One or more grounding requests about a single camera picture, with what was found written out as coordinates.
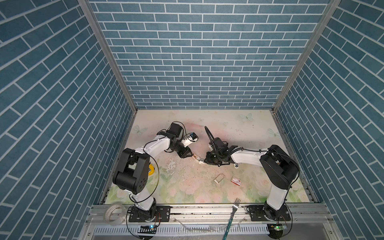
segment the clear tape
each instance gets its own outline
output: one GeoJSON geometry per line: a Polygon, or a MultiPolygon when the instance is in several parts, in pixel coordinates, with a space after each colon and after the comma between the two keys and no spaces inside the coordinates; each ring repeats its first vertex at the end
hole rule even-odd
{"type": "Polygon", "coordinates": [[[111,225],[111,226],[117,226],[124,222],[126,216],[127,216],[127,209],[124,207],[124,205],[121,202],[116,202],[112,204],[104,213],[104,222],[111,225]],[[117,219],[111,221],[111,215],[113,211],[116,209],[121,209],[121,213],[118,214],[117,219]]]}

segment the fork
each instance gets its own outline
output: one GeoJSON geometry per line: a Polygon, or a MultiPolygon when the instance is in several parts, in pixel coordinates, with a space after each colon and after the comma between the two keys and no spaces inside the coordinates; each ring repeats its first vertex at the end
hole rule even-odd
{"type": "Polygon", "coordinates": [[[226,240],[226,239],[227,239],[227,235],[228,235],[229,229],[231,228],[231,224],[232,224],[233,217],[234,217],[234,215],[235,215],[235,212],[236,212],[237,209],[239,208],[240,201],[241,201],[241,200],[240,200],[239,198],[236,198],[235,203],[234,203],[233,206],[232,206],[231,217],[229,218],[228,226],[227,226],[227,229],[225,230],[225,234],[224,234],[223,240],[226,240]]]}

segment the yellow object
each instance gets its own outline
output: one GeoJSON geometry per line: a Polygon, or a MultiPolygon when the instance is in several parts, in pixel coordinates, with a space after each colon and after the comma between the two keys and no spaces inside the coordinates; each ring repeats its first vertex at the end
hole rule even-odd
{"type": "Polygon", "coordinates": [[[155,172],[155,168],[152,164],[149,165],[148,176],[151,176],[155,172]]]}

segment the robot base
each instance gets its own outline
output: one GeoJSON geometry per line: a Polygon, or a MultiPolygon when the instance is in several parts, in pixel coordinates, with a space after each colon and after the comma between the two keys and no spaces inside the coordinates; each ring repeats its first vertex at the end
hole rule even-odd
{"type": "Polygon", "coordinates": [[[148,220],[153,220],[156,212],[160,213],[160,218],[162,222],[169,222],[170,215],[170,206],[155,206],[153,209],[153,217],[149,217],[149,212],[152,210],[152,207],[148,211],[141,210],[137,207],[133,207],[129,213],[129,222],[147,222],[148,220]]]}
{"type": "MultiPolygon", "coordinates": [[[[265,211],[265,207],[263,205],[249,205],[246,206],[247,211],[249,212],[249,215],[251,217],[251,221],[253,222],[260,222],[260,221],[274,221],[276,220],[276,217],[274,219],[268,211],[265,211]]],[[[288,212],[288,208],[286,205],[283,205],[280,209],[280,220],[285,220],[288,222],[291,220],[291,215],[288,212]]]]}

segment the black mounting plate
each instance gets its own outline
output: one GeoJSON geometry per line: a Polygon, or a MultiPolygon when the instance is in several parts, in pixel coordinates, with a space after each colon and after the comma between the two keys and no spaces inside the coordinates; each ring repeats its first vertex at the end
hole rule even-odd
{"type": "MultiPolygon", "coordinates": [[[[251,221],[253,222],[260,222],[260,221],[270,221],[264,216],[264,210],[263,207],[264,205],[249,205],[249,206],[244,206],[246,207],[246,211],[249,212],[249,215],[251,217],[251,221]]],[[[286,205],[282,206],[281,210],[281,215],[280,220],[288,222],[291,220],[291,215],[288,212],[288,208],[286,205]]]]}
{"type": "MultiPolygon", "coordinates": [[[[170,206],[156,206],[156,212],[160,213],[162,222],[169,222],[170,206]]],[[[146,222],[139,218],[139,214],[135,211],[129,213],[129,222],[146,222]]]]}

